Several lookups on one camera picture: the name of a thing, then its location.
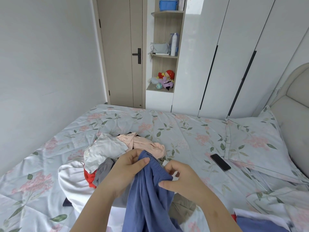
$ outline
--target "red garment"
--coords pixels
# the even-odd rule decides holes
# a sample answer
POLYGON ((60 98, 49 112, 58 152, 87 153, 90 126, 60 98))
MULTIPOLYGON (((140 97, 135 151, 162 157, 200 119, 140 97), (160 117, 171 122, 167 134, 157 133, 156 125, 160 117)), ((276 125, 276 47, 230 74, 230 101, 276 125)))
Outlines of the red garment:
POLYGON ((232 216, 232 218, 234 219, 234 221, 237 222, 237 221, 236 221, 237 216, 236 216, 235 214, 232 214, 231 216, 232 216))
POLYGON ((92 183, 95 179, 96 171, 94 171, 94 173, 89 174, 84 168, 84 176, 85 176, 86 181, 89 183, 89 187, 96 188, 96 186, 92 183))

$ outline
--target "purple plush toy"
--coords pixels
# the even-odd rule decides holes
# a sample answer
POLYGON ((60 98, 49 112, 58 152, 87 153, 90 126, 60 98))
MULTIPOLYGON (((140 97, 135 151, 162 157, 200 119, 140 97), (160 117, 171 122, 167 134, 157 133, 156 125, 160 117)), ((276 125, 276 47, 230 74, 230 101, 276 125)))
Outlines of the purple plush toy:
POLYGON ((163 85, 163 88, 166 88, 167 90, 170 90, 174 83, 171 80, 168 80, 166 76, 164 76, 162 79, 158 79, 158 82, 163 85))

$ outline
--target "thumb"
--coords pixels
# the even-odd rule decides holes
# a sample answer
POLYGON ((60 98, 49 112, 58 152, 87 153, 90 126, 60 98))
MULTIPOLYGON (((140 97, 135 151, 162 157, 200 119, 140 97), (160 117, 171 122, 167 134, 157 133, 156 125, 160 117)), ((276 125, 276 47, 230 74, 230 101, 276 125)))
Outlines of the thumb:
POLYGON ((143 158, 139 161, 137 161, 135 164, 131 165, 131 169, 132 169, 132 173, 135 175, 137 174, 139 171, 141 171, 150 161, 150 158, 143 158))
POLYGON ((161 181, 159 187, 164 188, 168 191, 177 191, 177 181, 161 181))

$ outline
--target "shelf board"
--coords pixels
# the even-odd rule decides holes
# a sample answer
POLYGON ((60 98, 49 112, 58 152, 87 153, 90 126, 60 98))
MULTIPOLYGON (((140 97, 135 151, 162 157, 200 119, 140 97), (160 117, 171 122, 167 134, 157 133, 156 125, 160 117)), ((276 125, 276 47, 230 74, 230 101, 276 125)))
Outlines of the shelf board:
POLYGON ((162 54, 154 54, 154 53, 150 53, 150 55, 155 56, 155 57, 162 57, 162 58, 178 58, 178 56, 170 56, 170 55, 162 55, 162 54))
POLYGON ((157 91, 157 92, 165 92, 165 93, 174 93, 174 87, 171 88, 170 90, 167 90, 165 88, 162 89, 157 89, 156 85, 150 83, 148 88, 146 90, 150 90, 150 91, 157 91))
POLYGON ((184 14, 183 10, 164 10, 164 11, 156 11, 156 12, 152 12, 151 15, 153 17, 182 17, 182 15, 184 14))

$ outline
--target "phone screen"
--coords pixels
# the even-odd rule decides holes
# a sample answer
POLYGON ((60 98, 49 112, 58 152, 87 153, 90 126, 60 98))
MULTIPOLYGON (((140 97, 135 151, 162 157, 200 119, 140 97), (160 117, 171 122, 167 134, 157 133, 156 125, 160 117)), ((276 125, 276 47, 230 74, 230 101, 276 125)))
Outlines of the phone screen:
POLYGON ((223 171, 231 169, 231 167, 218 154, 211 155, 211 158, 223 171))

